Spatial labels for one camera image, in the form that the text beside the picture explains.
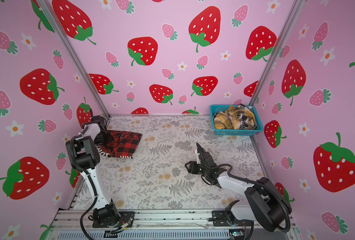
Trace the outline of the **red black plaid shirt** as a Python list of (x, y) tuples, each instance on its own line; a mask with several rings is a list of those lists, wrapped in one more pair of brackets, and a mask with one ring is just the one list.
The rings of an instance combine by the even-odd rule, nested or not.
[(132, 159), (142, 134), (126, 131), (106, 131), (103, 142), (97, 145), (101, 156)]

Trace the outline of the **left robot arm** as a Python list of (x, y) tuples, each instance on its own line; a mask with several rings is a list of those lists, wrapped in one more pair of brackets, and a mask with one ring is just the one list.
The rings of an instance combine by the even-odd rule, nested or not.
[(105, 127), (101, 121), (95, 120), (84, 124), (82, 131), (65, 144), (70, 164), (84, 179), (93, 199), (90, 219), (97, 226), (115, 227), (119, 223), (118, 213), (113, 200), (106, 196), (105, 186), (100, 178), (98, 164), (100, 154), (94, 140), (105, 137)]

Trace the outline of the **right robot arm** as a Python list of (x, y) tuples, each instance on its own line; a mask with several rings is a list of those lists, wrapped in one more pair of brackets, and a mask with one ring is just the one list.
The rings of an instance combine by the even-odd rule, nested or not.
[(210, 186), (245, 194), (254, 218), (265, 230), (290, 231), (291, 205), (269, 179), (262, 177), (252, 181), (237, 177), (232, 174), (233, 166), (230, 164), (211, 167), (204, 162), (190, 161), (185, 167), (188, 173), (200, 175)]

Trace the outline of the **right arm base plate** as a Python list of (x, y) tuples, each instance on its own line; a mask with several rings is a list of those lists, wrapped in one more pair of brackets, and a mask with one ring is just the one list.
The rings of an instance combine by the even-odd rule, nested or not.
[(215, 227), (250, 227), (254, 224), (250, 220), (237, 220), (230, 211), (212, 211), (212, 218)]

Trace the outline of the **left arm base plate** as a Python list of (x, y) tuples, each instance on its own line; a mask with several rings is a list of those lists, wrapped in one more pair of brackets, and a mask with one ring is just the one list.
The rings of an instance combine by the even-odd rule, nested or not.
[(119, 228), (125, 225), (125, 228), (131, 228), (134, 220), (135, 212), (119, 211), (118, 218), (110, 218), (108, 220), (93, 222), (93, 228)]

